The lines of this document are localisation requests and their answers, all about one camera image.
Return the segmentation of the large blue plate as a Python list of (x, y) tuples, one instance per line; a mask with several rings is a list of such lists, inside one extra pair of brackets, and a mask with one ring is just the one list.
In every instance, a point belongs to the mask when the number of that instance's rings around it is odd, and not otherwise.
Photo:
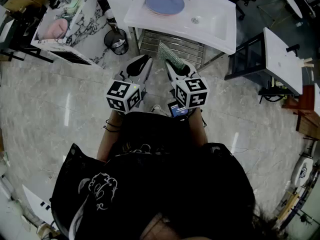
[(184, 0), (145, 0), (146, 6), (161, 15), (176, 15), (185, 8)]

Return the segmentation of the marble sink cabinet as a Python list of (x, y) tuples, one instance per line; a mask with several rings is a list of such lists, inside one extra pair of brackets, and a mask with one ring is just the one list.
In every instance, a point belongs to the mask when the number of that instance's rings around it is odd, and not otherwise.
[[(55, 9), (46, 10), (31, 45), (72, 64), (105, 69), (109, 49), (104, 44), (104, 37), (111, 27), (98, 0), (81, 0), (72, 13), (64, 9), (66, 5), (62, 3)], [(47, 28), (58, 19), (68, 21), (64, 38), (43, 39)]]

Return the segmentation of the brown wooden cabinet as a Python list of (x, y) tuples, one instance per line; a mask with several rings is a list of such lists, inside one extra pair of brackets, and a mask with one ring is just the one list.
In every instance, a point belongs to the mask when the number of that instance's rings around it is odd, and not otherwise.
[(317, 83), (304, 85), (298, 99), (288, 97), (283, 109), (298, 116), (296, 131), (310, 139), (320, 141), (320, 87)]

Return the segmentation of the small screen device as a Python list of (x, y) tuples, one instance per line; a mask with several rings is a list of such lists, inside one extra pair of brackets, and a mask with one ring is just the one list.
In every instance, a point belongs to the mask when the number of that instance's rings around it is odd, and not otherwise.
[(182, 117), (188, 114), (188, 109), (177, 101), (172, 101), (167, 106), (172, 118)]

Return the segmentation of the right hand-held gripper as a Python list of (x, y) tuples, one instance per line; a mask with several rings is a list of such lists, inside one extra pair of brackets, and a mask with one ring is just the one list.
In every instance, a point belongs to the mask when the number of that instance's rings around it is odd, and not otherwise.
[(165, 66), (173, 87), (170, 92), (180, 105), (194, 109), (207, 103), (209, 86), (192, 64), (186, 62), (182, 67), (176, 67), (166, 59)]

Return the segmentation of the pink wash basin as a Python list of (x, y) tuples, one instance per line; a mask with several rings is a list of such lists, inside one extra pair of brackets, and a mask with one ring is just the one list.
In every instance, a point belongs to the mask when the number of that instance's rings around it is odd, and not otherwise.
[(69, 23), (66, 19), (60, 18), (55, 20), (46, 30), (43, 39), (62, 39), (65, 37)]

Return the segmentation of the black wrist bands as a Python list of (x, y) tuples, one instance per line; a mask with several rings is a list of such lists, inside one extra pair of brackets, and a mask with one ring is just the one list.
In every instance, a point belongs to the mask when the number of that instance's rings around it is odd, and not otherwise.
[(110, 133), (120, 132), (121, 127), (122, 127), (122, 121), (121, 120), (113, 120), (113, 119), (107, 119), (105, 121), (105, 125), (103, 126), (103, 128)]

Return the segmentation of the white sink basin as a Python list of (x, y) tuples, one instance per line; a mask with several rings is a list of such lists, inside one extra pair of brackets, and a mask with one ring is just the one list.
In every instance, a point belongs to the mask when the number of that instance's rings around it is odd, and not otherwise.
[[(157, 31), (186, 38), (228, 55), (236, 51), (236, 5), (228, 0), (184, 0), (184, 9), (173, 16), (148, 11), (146, 0), (133, 0), (124, 22), (128, 27)], [(193, 17), (201, 17), (199, 24)]]

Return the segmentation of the black mesh wastebasket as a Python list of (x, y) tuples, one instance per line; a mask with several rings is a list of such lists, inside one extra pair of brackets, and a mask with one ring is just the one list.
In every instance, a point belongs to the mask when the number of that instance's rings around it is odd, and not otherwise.
[(111, 29), (104, 36), (103, 41), (108, 49), (119, 56), (124, 55), (129, 49), (127, 34), (124, 30), (119, 28)]

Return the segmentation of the round white table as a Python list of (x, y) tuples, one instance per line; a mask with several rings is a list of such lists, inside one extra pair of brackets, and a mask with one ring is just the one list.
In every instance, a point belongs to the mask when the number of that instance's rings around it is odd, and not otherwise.
[(303, 18), (302, 12), (298, 7), (297, 3), (295, 2), (295, 0), (286, 0), (286, 1), (290, 5), (290, 7), (293, 9), (293, 11), (297, 14), (297, 16), (302, 19)]

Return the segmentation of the metal rack under sink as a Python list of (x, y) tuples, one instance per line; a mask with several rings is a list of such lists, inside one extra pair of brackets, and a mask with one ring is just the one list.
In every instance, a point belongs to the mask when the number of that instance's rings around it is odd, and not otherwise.
[(160, 42), (165, 44), (180, 58), (195, 66), (196, 69), (204, 64), (205, 45), (184, 37), (143, 29), (138, 41), (141, 52), (157, 53)]

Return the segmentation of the person's right forearm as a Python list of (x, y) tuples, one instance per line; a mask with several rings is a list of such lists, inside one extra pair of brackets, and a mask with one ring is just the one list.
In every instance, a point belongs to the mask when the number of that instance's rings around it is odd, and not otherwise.
[(197, 107), (188, 117), (189, 131), (193, 144), (197, 147), (202, 147), (208, 143), (208, 138), (205, 132), (201, 109)]

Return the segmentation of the green scrubbing sponge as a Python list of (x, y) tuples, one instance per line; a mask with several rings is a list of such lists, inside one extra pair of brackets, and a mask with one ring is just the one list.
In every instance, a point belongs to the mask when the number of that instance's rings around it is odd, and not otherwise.
[(167, 45), (162, 41), (158, 44), (158, 57), (165, 61), (169, 61), (173, 64), (178, 70), (182, 70), (185, 67), (185, 63), (180, 59)]

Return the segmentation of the person's white shoe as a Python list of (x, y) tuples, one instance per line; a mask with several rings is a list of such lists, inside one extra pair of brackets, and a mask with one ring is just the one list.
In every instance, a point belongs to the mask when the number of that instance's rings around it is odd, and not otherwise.
[(151, 113), (157, 114), (157, 115), (162, 115), (162, 116), (166, 116), (166, 117), (171, 117), (170, 114), (168, 114), (166, 111), (164, 111), (160, 105), (156, 104), (152, 107)]

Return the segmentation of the white panel with holes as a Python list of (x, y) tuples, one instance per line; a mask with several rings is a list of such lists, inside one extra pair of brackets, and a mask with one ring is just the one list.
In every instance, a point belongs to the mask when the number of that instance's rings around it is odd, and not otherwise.
[(25, 185), (22, 185), (24, 193), (33, 213), (42, 221), (51, 224), (54, 221), (51, 205), (43, 201), (40, 197), (29, 190)]

